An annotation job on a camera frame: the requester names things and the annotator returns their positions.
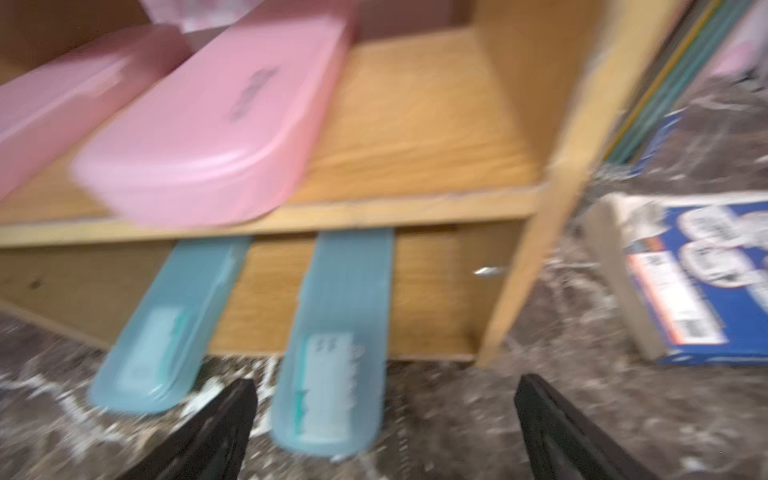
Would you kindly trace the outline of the pink pencil case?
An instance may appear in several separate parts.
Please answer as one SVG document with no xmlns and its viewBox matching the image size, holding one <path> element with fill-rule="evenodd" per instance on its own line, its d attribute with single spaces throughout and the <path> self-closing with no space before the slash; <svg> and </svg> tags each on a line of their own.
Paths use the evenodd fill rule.
<svg viewBox="0 0 768 480">
<path fill-rule="evenodd" d="M 1 87 L 1 195 L 7 197 L 186 61 L 174 25 L 106 34 Z"/>
<path fill-rule="evenodd" d="M 352 1 L 266 1 L 122 110 L 75 156 L 77 185 L 160 228 L 246 222 L 303 175 L 350 48 Z"/>
</svg>

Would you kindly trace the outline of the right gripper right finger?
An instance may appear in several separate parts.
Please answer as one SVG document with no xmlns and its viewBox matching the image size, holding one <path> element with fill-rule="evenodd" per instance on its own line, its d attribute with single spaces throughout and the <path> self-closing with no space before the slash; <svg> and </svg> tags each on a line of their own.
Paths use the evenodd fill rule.
<svg viewBox="0 0 768 480">
<path fill-rule="evenodd" d="M 520 378 L 514 403 L 536 479 L 655 479 L 538 374 Z"/>
</svg>

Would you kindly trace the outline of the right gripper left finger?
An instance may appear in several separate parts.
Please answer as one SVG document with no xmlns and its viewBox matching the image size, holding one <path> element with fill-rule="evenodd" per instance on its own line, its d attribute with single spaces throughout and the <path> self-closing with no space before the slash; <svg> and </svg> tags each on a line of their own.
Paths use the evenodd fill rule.
<svg viewBox="0 0 768 480">
<path fill-rule="evenodd" d="M 238 379 L 143 459 L 122 479 L 236 479 L 258 408 L 256 386 Z"/>
</svg>

